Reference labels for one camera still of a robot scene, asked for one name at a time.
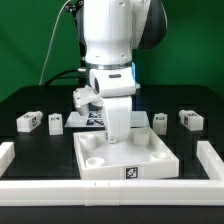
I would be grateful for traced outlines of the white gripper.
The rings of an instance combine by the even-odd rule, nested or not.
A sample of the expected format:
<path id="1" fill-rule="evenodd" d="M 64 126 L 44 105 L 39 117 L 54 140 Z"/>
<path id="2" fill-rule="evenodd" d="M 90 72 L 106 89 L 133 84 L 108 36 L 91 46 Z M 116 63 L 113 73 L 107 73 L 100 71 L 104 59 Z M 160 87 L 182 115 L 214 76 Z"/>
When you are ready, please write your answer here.
<path id="1" fill-rule="evenodd" d="M 101 115 L 106 129 L 106 139 L 113 144 L 128 137 L 131 126 L 132 98 L 112 97 L 103 99 Z"/>

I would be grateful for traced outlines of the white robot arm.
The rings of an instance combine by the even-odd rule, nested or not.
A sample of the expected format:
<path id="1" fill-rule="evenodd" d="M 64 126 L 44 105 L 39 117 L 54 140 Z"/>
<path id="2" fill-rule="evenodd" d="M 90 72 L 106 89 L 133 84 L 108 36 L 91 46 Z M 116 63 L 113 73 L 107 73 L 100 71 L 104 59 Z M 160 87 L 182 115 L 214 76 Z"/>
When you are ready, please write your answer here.
<path id="1" fill-rule="evenodd" d="M 164 38 L 165 9 L 161 0 L 85 0 L 83 28 L 89 83 L 80 105 L 101 108 L 106 138 L 114 143 L 130 131 L 132 51 L 152 49 Z"/>

